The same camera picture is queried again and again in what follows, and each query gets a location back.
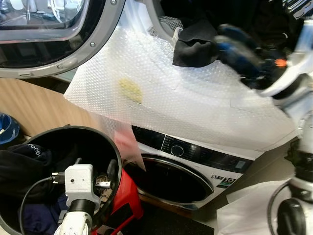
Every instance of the control panel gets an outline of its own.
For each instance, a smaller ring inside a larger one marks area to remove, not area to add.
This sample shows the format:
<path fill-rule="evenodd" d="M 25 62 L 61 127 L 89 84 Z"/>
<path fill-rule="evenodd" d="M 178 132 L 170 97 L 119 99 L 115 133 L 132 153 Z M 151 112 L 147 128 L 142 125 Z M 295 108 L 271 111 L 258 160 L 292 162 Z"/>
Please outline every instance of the control panel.
<path fill-rule="evenodd" d="M 133 126 L 136 140 L 149 147 L 195 163 L 243 174 L 252 160 L 191 144 L 174 137 Z"/>

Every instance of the washing machine door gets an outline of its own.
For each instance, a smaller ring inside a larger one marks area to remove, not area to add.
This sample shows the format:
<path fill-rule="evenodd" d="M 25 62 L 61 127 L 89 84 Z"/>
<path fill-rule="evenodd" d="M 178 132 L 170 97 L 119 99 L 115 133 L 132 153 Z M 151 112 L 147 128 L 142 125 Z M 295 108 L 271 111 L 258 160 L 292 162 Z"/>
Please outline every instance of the washing machine door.
<path fill-rule="evenodd" d="M 113 33 L 125 0 L 0 0 L 0 77 L 71 70 Z"/>
<path fill-rule="evenodd" d="M 193 168 L 159 155 L 142 154 L 146 171 L 127 164 L 126 172 L 141 193 L 170 204 L 202 201 L 213 193 L 208 180 Z"/>

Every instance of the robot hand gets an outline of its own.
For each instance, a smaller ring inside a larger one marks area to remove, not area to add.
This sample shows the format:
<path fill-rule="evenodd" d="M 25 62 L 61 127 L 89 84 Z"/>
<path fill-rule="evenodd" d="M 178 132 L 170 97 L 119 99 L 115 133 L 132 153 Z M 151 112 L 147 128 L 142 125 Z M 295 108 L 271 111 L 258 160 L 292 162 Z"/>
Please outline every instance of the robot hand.
<path fill-rule="evenodd" d="M 251 89 L 271 86 L 286 70 L 286 58 L 274 48 L 261 48 L 248 34 L 229 24 L 222 24 L 215 43 L 219 59 L 241 76 Z"/>

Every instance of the black bin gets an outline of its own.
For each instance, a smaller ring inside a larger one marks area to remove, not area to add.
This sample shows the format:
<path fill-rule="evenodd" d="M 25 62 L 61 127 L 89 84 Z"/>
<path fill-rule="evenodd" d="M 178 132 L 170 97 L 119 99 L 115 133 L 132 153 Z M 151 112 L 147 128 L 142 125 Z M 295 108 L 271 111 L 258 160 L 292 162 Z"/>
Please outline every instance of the black bin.
<path fill-rule="evenodd" d="M 84 126 L 64 126 L 43 132 L 25 143 L 38 144 L 51 150 L 69 149 L 76 144 L 77 158 L 81 164 L 92 164 L 94 171 L 106 172 L 112 159 L 118 162 L 113 190 L 107 202 L 94 216 L 93 227 L 98 227 L 112 212 L 113 198 L 118 190 L 122 176 L 122 161 L 113 141 L 105 134 Z M 22 201 L 11 196 L 0 195 L 0 226 L 11 235 L 21 235 L 18 222 L 18 208 Z"/>

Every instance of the cable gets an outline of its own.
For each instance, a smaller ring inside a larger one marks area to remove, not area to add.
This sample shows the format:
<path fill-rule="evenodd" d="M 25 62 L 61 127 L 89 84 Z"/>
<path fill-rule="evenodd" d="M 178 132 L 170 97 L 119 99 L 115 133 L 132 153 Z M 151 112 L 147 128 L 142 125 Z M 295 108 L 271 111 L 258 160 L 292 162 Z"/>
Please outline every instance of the cable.
<path fill-rule="evenodd" d="M 20 216 L 19 216 L 19 219 L 20 219 L 20 230 L 21 230 L 21 234 L 22 235 L 26 235 L 25 233 L 25 230 L 24 230 L 24 227 L 23 227 L 23 213 L 24 213 L 24 206 L 25 206 L 25 201 L 29 195 L 29 193 L 33 190 L 34 187 L 36 187 L 38 184 L 42 183 L 42 182 L 45 182 L 45 181 L 51 181 L 53 180 L 52 177 L 47 177 L 47 178 L 44 178 L 40 181 L 37 181 L 36 183 L 34 183 L 30 188 L 29 190 L 27 191 L 27 193 L 25 194 L 23 200 L 22 200 L 22 204 L 21 204 L 21 209 L 20 209 Z"/>
<path fill-rule="evenodd" d="M 283 190 L 283 188 L 285 188 L 288 185 L 288 183 L 289 183 L 289 181 L 286 181 L 281 186 L 279 186 L 275 190 L 275 192 L 272 194 L 272 196 L 270 197 L 270 200 L 269 200 L 269 203 L 268 203 L 268 211 L 267 211 L 267 214 L 268 214 L 268 226 L 269 226 L 270 233 L 272 235 L 275 235 L 274 228 L 273 228 L 273 225 L 272 225 L 272 216 L 271 216 L 274 200 L 275 200 L 276 196 L 279 194 L 279 192 L 281 190 Z"/>

